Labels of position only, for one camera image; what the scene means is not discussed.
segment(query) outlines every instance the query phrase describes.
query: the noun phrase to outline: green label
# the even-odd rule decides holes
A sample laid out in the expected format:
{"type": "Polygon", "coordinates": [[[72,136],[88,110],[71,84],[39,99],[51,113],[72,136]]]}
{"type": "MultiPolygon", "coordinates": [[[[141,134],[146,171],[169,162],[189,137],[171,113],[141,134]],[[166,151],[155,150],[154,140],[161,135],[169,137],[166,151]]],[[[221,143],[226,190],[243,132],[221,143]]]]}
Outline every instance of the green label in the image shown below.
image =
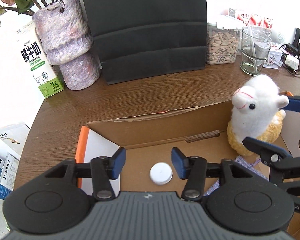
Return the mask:
{"type": "Polygon", "coordinates": [[[32,67],[30,70],[34,71],[35,69],[41,67],[42,65],[44,65],[45,61],[40,62],[39,64],[35,65],[34,67],[32,67]]]}
{"type": "Polygon", "coordinates": [[[44,83],[39,86],[41,93],[44,95],[45,98],[48,98],[60,91],[63,90],[63,85],[60,80],[56,77],[51,79],[47,83],[44,83]]]}

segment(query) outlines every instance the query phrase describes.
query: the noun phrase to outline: stuffed alpaca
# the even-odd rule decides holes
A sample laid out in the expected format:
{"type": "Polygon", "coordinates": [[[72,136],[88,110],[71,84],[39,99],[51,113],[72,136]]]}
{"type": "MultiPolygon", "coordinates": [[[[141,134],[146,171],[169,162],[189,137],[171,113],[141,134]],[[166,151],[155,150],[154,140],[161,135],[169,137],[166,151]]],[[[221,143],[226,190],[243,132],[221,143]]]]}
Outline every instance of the stuffed alpaca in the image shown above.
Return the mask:
{"type": "Polygon", "coordinates": [[[242,144],[245,137],[273,143],[279,136],[287,106],[287,96],[266,75],[251,78],[232,96],[232,116],[227,134],[230,146],[240,155],[251,155],[242,144]]]}

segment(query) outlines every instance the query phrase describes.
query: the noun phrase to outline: white bottle cap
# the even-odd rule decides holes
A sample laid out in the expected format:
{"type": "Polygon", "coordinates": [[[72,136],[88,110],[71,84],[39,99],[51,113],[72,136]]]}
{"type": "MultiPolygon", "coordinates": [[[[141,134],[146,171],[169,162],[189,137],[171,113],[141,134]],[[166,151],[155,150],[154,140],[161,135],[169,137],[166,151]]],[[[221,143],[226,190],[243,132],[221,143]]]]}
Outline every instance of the white bottle cap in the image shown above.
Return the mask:
{"type": "Polygon", "coordinates": [[[150,178],[157,185],[167,184],[172,178],[172,169],[167,163],[156,163],[150,170],[150,178]]]}

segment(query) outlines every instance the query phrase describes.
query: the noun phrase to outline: green carton bottom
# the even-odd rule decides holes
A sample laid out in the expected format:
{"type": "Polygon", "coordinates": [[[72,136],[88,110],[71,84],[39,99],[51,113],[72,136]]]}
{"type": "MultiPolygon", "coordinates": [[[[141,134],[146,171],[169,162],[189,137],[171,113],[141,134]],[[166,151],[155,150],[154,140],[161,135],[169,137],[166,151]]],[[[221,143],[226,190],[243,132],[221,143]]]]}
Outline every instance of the green carton bottom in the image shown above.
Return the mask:
{"type": "Polygon", "coordinates": [[[59,78],[56,77],[51,79],[45,84],[39,86],[41,93],[44,95],[45,98],[51,97],[54,94],[63,90],[63,84],[60,82],[59,78]]]}

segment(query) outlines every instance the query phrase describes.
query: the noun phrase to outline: open cardboard box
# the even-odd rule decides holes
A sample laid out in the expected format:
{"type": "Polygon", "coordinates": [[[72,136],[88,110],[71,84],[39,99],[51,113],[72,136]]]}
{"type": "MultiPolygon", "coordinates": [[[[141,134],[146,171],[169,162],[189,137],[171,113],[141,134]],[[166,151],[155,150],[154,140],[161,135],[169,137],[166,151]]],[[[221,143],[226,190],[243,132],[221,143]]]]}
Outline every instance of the open cardboard box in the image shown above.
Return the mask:
{"type": "MultiPolygon", "coordinates": [[[[176,191],[181,195],[186,181],[179,179],[173,168],[171,149],[178,147],[186,156],[201,156],[211,163],[220,163],[223,158],[235,159],[238,154],[230,147],[226,133],[231,109],[231,101],[226,101],[165,113],[89,122],[82,127],[76,160],[89,162],[96,156],[111,156],[119,146],[125,147],[127,159],[121,180],[112,184],[115,191],[119,191],[120,183],[122,191],[176,191]],[[162,186],[155,185],[149,177],[151,167],[158,162],[168,163],[173,169],[171,181],[162,186]]],[[[300,156],[299,141],[300,114],[287,111],[281,136],[274,144],[288,149],[296,157],[300,156]]],[[[256,158],[258,155],[245,157],[249,163],[255,162],[256,158]]],[[[267,166],[260,163],[256,169],[268,177],[267,166]]],[[[205,190],[216,180],[207,178],[205,190]]],[[[300,214],[295,213],[288,232],[300,240],[300,214]]]]}

